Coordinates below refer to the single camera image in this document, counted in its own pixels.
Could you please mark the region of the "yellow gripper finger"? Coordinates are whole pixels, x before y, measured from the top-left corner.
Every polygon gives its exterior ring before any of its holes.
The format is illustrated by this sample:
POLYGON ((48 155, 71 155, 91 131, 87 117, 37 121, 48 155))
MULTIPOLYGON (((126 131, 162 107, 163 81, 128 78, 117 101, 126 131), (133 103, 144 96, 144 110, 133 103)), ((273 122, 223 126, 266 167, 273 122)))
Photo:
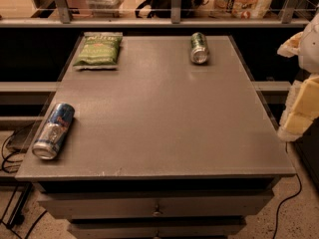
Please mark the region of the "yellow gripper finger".
POLYGON ((286 58, 298 55, 301 37, 302 32, 293 35, 279 47, 277 54, 286 58))
POLYGON ((285 110, 282 113, 278 137, 295 141, 319 118, 319 77, 294 81, 290 87, 285 110))

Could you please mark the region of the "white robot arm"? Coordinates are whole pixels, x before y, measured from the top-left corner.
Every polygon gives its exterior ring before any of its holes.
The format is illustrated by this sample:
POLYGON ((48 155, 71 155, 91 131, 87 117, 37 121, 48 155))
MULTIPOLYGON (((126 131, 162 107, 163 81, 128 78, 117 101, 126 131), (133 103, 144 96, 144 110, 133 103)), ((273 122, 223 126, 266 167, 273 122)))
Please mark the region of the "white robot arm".
POLYGON ((306 80, 293 82, 279 122, 278 137, 295 141, 319 118, 319 15, 282 44, 277 54, 297 56, 299 67, 310 74, 306 80))

